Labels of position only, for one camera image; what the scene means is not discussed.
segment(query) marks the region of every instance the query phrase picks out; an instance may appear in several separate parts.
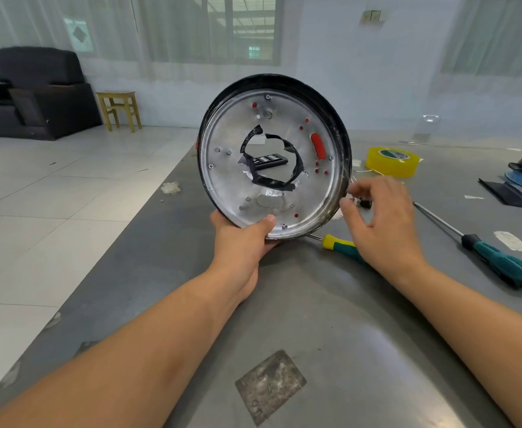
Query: tiled floor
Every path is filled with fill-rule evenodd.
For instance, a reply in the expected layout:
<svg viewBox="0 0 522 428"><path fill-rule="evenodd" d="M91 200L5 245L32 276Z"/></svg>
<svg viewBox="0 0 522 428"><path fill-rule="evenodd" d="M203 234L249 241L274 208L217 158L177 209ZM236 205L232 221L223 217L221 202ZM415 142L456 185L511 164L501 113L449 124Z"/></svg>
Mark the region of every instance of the tiled floor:
<svg viewBox="0 0 522 428"><path fill-rule="evenodd" d="M197 129L0 138L0 380L195 141Z"/></svg>

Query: sofa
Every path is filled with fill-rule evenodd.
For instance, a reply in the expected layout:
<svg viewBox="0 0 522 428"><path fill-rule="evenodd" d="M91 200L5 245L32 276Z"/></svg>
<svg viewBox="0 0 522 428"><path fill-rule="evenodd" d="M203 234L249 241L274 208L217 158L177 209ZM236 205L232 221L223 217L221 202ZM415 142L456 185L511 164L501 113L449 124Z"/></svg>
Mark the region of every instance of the sofa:
<svg viewBox="0 0 522 428"><path fill-rule="evenodd" d="M0 49L0 136L56 140L102 124L77 54Z"/></svg>

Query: black tape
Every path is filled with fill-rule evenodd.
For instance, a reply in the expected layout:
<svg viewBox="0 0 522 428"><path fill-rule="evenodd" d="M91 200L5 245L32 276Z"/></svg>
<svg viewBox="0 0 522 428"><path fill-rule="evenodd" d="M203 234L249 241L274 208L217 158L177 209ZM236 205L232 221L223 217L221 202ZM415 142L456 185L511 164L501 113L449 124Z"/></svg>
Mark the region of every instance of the black tape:
<svg viewBox="0 0 522 428"><path fill-rule="evenodd" d="M291 178L287 181L281 181L272 179L270 177L262 176L258 173L257 169L255 168L255 163L253 162L254 157L249 155L245 152L245 148L247 147L247 144L251 140L252 137L255 135L261 135L263 133L263 128L261 128L260 124L257 124L245 137L245 140L243 141L243 144L241 144L241 149L239 150L240 153L243 154L241 159L239 159L240 164L245 164L249 167L249 171L251 172L251 176L253 177L252 181L254 184L263 186L264 188L269 189L275 189L277 191L293 191L295 189L295 185L293 184L293 181L297 179L297 177L300 176L300 174L304 171L304 164L302 163L302 158L300 157L299 152L297 149L294 148L294 145L287 141L284 138L281 138L279 135L273 135L271 133L266 133L265 137L267 139L278 139L283 142L285 145L285 150L290 153L294 153L296 156L296 164L294 165L293 174Z"/></svg>

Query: circular metal plate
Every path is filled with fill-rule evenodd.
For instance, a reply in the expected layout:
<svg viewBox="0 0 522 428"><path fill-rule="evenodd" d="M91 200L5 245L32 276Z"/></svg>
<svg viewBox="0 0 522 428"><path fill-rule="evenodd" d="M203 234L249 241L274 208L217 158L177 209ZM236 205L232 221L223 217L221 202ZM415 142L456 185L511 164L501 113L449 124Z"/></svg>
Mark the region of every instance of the circular metal plate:
<svg viewBox="0 0 522 428"><path fill-rule="evenodd" d="M305 171L293 181L293 190L252 182L240 150L257 125L263 135L251 139L246 153L256 158L275 153L288 158L286 165L261 169L260 175L287 181L296 163L282 141L267 139L265 134L286 139L302 158ZM317 157L313 133L322 139L325 158ZM338 114L314 89L283 75L254 75L226 88L206 112L198 143L199 171L209 198L242 228L275 215L270 239L305 236L328 222L350 180L350 141Z"/></svg>

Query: hand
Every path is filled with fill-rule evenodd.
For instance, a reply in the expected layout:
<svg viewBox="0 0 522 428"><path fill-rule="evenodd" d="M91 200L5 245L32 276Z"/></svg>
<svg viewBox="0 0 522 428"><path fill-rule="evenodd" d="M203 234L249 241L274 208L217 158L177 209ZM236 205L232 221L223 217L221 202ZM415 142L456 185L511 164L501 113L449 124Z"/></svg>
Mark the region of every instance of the hand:
<svg viewBox="0 0 522 428"><path fill-rule="evenodd" d="M415 235L413 204L403 183L393 177L361 179L348 188L354 197L374 200L374 218L366 225L353 201L340 207L362 257L391 283L426 265Z"/></svg>
<svg viewBox="0 0 522 428"><path fill-rule="evenodd" d="M225 274L244 301L257 285L259 260L278 242L265 242L275 227L275 217L268 215L257 224L237 228L218 210L211 214L215 227L214 260L211 270Z"/></svg>

